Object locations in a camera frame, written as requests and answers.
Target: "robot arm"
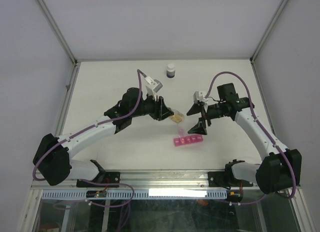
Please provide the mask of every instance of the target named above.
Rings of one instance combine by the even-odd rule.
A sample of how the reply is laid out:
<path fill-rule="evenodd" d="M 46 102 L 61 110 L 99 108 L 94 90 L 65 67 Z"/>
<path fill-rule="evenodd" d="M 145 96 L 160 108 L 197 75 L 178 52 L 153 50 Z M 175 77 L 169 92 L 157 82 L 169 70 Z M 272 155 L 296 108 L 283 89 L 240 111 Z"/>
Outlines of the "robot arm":
<path fill-rule="evenodd" d="M 231 117 L 255 145 L 262 164 L 250 164 L 244 160 L 234 159 L 225 165 L 223 176 L 214 178 L 214 181 L 229 188 L 237 185 L 240 180 L 246 180 L 257 184 L 265 194 L 292 187 L 293 182 L 289 168 L 276 149 L 273 140 L 288 158 L 294 171 L 296 184 L 299 184 L 302 163 L 299 151 L 296 149 L 289 150 L 271 131 L 265 129 L 266 127 L 260 121 L 263 129 L 258 125 L 257 120 L 253 117 L 249 98 L 239 98 L 232 83 L 218 86 L 217 89 L 220 101 L 209 106 L 208 99 L 204 97 L 205 93 L 203 91 L 197 91 L 194 94 L 194 104 L 188 111 L 187 116 L 201 113 L 201 118 L 188 133 L 207 135 L 207 125 L 211 125 L 212 119 Z"/>
<path fill-rule="evenodd" d="M 148 82 L 146 86 L 148 94 L 145 100 L 143 100 L 141 92 L 138 101 L 138 88 L 129 88 L 122 96 L 122 100 L 89 125 L 59 137 L 54 137 L 50 133 L 42 138 L 33 164 L 36 165 L 50 148 L 57 146 L 38 166 L 39 171 L 51 186 L 55 186 L 65 179 L 82 179 L 102 183 L 106 172 L 97 161 L 78 161 L 72 158 L 96 141 L 124 130 L 131 125 L 134 117 L 150 115 L 154 120 L 162 121 L 174 114 L 165 105 L 164 98 L 157 96 L 157 91 L 161 89 L 162 84 L 148 76 L 144 75 L 144 77 Z M 137 102 L 136 110 L 130 116 L 107 122 L 110 119 L 126 116 L 134 109 Z"/>

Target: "white wall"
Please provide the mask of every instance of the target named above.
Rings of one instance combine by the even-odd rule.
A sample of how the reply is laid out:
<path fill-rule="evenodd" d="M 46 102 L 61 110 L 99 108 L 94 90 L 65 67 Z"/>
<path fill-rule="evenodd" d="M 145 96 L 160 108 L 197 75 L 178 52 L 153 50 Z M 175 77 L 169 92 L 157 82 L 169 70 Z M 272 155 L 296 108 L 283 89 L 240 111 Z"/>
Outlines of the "white wall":
<path fill-rule="evenodd" d="M 290 0 L 256 60 L 276 134 L 302 153 L 301 186 L 320 230 L 320 0 Z"/>
<path fill-rule="evenodd" d="M 248 59 L 281 0 L 45 0 L 78 59 Z"/>
<path fill-rule="evenodd" d="M 72 64 L 34 0 L 0 0 L 0 15 L 0 231 L 14 232 Z"/>

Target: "pink pill organizer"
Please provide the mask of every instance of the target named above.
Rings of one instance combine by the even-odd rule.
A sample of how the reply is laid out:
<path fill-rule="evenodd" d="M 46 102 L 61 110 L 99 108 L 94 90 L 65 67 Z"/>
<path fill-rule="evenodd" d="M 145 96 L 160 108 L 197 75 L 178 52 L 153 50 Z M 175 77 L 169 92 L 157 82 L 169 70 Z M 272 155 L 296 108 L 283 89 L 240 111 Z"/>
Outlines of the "pink pill organizer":
<path fill-rule="evenodd" d="M 184 134 L 185 131 L 183 129 L 180 129 L 179 137 L 173 139 L 173 144 L 175 147 L 200 143 L 204 141 L 204 138 L 201 134 L 192 134 L 187 136 L 184 136 Z"/>

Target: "white table surface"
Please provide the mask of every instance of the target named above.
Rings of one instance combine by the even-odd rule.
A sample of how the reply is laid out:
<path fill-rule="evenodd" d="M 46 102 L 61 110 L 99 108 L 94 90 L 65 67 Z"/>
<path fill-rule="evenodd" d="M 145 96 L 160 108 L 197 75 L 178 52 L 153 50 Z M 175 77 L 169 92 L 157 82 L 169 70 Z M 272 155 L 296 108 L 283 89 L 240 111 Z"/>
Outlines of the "white table surface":
<path fill-rule="evenodd" d="M 174 63 L 175 78 L 166 77 L 166 66 Z M 168 107 L 186 114 L 195 91 L 208 91 L 214 75 L 231 71 L 247 83 L 260 118 L 268 125 L 266 111 L 249 60 L 155 60 L 82 62 L 72 95 L 63 133 L 76 130 L 103 115 L 130 87 L 138 87 L 137 69 L 162 82 L 159 95 Z M 217 86 L 234 83 L 239 97 L 246 97 L 240 81 L 221 75 L 211 95 L 218 98 Z M 145 98 L 146 82 L 142 80 Z M 149 115 L 133 118 L 132 124 L 78 153 L 76 160 L 97 160 L 108 170 L 202 170 L 223 169 L 232 159 L 260 163 L 257 149 L 231 118 L 212 120 L 202 143 L 175 147 L 179 128 L 188 131 L 199 114 L 185 117 L 181 125 L 170 119 L 153 120 Z"/>

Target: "glass panel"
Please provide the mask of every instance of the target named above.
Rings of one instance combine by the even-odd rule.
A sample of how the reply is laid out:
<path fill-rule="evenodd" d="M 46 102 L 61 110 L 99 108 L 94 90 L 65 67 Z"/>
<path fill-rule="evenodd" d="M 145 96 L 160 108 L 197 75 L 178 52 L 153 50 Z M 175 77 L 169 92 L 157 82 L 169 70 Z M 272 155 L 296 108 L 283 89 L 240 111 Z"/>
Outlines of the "glass panel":
<path fill-rule="evenodd" d="M 262 195 L 244 190 L 242 202 Z M 127 200 L 95 200 L 120 205 Z M 275 194 L 260 204 L 229 206 L 205 199 L 133 200 L 129 206 L 105 209 L 85 201 L 42 200 L 37 232 L 298 232 L 290 201 Z"/>

